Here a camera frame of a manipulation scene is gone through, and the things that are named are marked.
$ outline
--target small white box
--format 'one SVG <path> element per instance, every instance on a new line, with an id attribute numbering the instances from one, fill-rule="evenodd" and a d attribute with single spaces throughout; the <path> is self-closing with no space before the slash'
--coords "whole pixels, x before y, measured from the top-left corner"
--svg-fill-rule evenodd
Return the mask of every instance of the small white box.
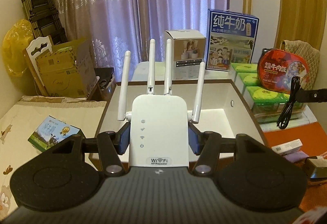
<path id="1" fill-rule="evenodd" d="M 205 36 L 195 29 L 165 30 L 165 46 L 171 39 L 172 79 L 197 79 L 204 60 Z"/>
<path id="2" fill-rule="evenodd" d="M 296 139 L 290 142 L 286 142 L 284 144 L 280 144 L 272 147 L 271 149 L 279 155 L 286 155 L 297 152 L 302 147 L 302 142 L 300 139 Z"/>

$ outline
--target metal screw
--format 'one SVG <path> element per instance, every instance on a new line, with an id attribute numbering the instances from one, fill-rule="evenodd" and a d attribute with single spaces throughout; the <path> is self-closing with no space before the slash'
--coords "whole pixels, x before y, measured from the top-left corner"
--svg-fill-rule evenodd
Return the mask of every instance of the metal screw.
<path id="1" fill-rule="evenodd" d="M 211 168 L 208 166 L 208 165 L 198 165 L 196 166 L 195 170 L 198 172 L 198 173 L 208 173 L 211 171 Z"/>
<path id="2" fill-rule="evenodd" d="M 106 168 L 106 171 L 108 173 L 118 173 L 122 170 L 123 168 L 118 166 L 118 165 L 110 165 L 110 166 L 107 166 Z"/>

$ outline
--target open cardboard box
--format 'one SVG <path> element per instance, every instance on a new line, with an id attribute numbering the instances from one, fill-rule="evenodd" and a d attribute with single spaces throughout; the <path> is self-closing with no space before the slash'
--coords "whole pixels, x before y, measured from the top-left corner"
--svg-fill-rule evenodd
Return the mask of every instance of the open cardboard box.
<path id="1" fill-rule="evenodd" d="M 197 90 L 197 80 L 173 80 L 172 83 L 172 94 L 182 97 L 186 102 L 187 110 L 191 113 Z M 164 82 L 156 81 L 155 94 L 163 94 L 163 88 Z M 132 110 L 133 100 L 141 94 L 146 94 L 146 91 L 146 82 L 129 82 L 127 111 Z M 125 123 L 117 121 L 119 93 L 120 83 L 113 92 L 100 132 L 118 131 Z M 237 134 L 247 134 L 258 142 L 268 145 L 258 122 L 231 79 L 207 79 L 204 81 L 200 121 L 195 126 L 202 132 L 214 131 L 227 138 L 235 138 Z M 232 155 L 231 153 L 222 153 L 220 158 Z M 99 155 L 90 154 L 89 158 L 99 169 Z M 128 163 L 128 158 L 129 149 L 120 156 L 123 163 Z M 189 161 L 194 162 L 197 158 L 189 148 Z"/>

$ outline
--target wooden panel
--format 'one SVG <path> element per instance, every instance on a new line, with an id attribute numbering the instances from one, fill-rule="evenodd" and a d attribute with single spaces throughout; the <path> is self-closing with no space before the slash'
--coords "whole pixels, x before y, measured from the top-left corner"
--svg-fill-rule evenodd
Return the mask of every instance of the wooden panel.
<path id="1" fill-rule="evenodd" d="M 281 0 L 275 47 L 282 40 L 301 40 L 320 49 L 327 0 Z"/>

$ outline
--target white antenna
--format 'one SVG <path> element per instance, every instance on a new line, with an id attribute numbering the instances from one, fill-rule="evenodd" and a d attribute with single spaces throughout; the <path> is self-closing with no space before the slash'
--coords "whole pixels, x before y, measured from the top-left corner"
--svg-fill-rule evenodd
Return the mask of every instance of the white antenna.
<path id="1" fill-rule="evenodd" d="M 148 71 L 148 91 L 147 94 L 154 94 L 155 85 L 155 70 L 154 61 L 156 54 L 156 41 L 154 39 L 150 40 L 150 51 L 149 51 L 149 71 Z"/>
<path id="2" fill-rule="evenodd" d="M 199 120 L 200 120 L 204 73 L 205 73 L 205 62 L 201 62 L 200 70 L 199 70 L 199 77 L 197 79 L 197 93 L 195 94 L 195 101 L 194 101 L 194 106 L 193 106 L 193 111 L 192 111 L 192 119 L 191 119 L 191 122 L 194 124 L 198 124 Z"/>
<path id="3" fill-rule="evenodd" d="M 171 95 L 171 39 L 167 40 L 166 43 L 166 71 L 165 71 L 165 88 L 164 95 Z"/>
<path id="4" fill-rule="evenodd" d="M 122 82 L 120 86 L 119 102 L 118 102 L 118 117 L 117 117 L 118 121 L 125 120 L 129 73 L 130 73 L 130 51 L 126 51 L 124 65 L 123 65 Z"/>

